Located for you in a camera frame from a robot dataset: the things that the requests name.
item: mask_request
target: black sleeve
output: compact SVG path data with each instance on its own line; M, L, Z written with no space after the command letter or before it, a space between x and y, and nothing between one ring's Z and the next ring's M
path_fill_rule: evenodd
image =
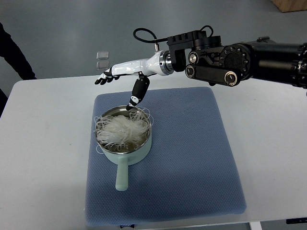
M36 79L29 62L26 60L20 48L11 39L11 36L4 31L1 23L0 56L4 57L23 80Z

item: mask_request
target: screw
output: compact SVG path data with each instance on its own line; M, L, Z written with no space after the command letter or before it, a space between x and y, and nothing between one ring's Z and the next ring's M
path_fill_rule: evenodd
M191 53L189 57L190 63L196 63L198 61L197 55L195 53Z
M192 66L187 67L186 75L187 75L188 78L194 77L194 68Z

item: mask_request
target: person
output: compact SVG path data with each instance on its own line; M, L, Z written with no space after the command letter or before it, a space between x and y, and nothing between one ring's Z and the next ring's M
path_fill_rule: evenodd
M11 35L5 32L2 23L0 23L0 56L12 66L23 80L36 79L29 62L26 60L20 48L11 39ZM0 117L7 100L7 96L0 89Z

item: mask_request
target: saucepan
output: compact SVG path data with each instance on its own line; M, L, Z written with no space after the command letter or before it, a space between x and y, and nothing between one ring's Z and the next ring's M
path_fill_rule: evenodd
M117 164L117 175L116 175L116 183L115 188L118 191L125 191L128 188L128 165L133 165L141 160L143 160L150 151L152 146L152 132L151 132L151 121L146 113L142 110L134 107L131 110L127 111L126 106L117 106L102 114L102 117L110 115L110 116L118 116L123 115L125 117L130 116L130 112L133 113L142 113L142 115L146 118L146 121L149 124L148 131L145 134L144 142L136 148L126 148L126 149L115 149L109 146L106 146L100 143L98 140L98 144L105 156L114 164Z

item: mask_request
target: gray floor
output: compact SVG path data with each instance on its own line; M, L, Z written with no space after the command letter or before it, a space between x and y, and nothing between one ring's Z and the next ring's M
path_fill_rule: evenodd
M279 43L307 42L307 11L280 13L270 0L0 0L0 5L0 22L38 79L100 75L97 51L109 51L110 66L151 57L153 45L132 36L138 27L151 29L162 38L209 24L222 37L223 45L264 35ZM0 88L9 95L19 80L0 58ZM280 220L263 222L262 227L302 230L307 224L286 225ZM198 229L247 230L249 226L193 228Z

